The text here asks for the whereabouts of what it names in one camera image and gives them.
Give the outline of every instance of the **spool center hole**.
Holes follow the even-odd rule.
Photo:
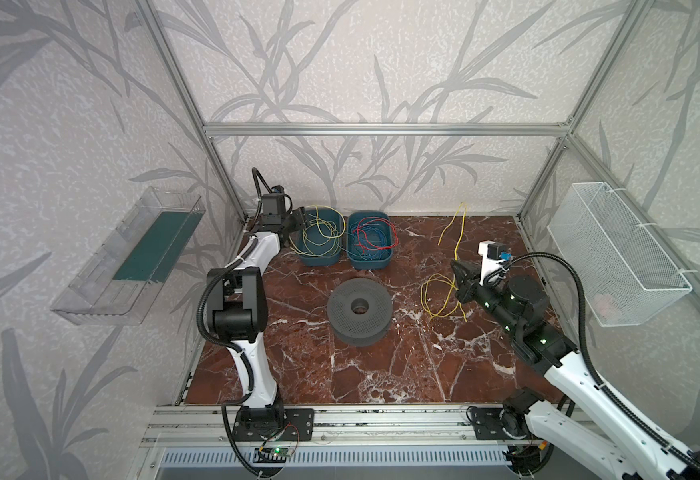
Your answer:
[[[363,315],[365,312],[368,312],[368,302],[362,298],[356,298],[350,303],[350,310],[356,315]]]

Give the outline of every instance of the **gray floor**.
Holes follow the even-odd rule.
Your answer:
[[[161,468],[157,480],[252,480],[243,467],[240,468]],[[513,480],[517,475],[505,467],[369,467],[369,468],[287,468],[276,477],[278,480],[302,480],[303,478],[330,478],[333,480]],[[579,465],[571,457],[555,451],[549,464],[535,475],[536,480],[598,480],[592,472]]]

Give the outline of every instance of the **transparent plastic container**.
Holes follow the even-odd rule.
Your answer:
[[[572,184],[547,226],[602,326],[640,325],[691,292],[678,266],[603,182]]]
[[[139,325],[204,213],[198,194],[149,187],[51,311],[76,325]]]

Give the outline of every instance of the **green mat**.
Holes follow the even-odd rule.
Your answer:
[[[203,213],[161,212],[113,280],[166,282]]]

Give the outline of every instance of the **robotic arm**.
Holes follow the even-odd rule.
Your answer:
[[[578,404],[610,441],[579,425],[529,389],[517,392],[504,403],[503,421],[508,433],[523,436],[531,432],[561,448],[604,480],[700,479],[700,451],[692,452],[662,430],[594,370],[586,354],[586,339],[582,338],[583,318],[580,344],[584,344],[580,352],[544,320],[549,300],[536,280],[526,275],[513,276],[499,287],[509,265],[530,256],[564,263],[581,287],[573,268],[565,260],[543,253],[520,256],[510,262],[507,248],[496,242],[481,242],[478,252],[483,257],[480,267],[459,260],[451,262],[459,287],[457,299],[462,303],[479,302],[507,332],[521,360]],[[583,315],[583,290],[579,293]]]

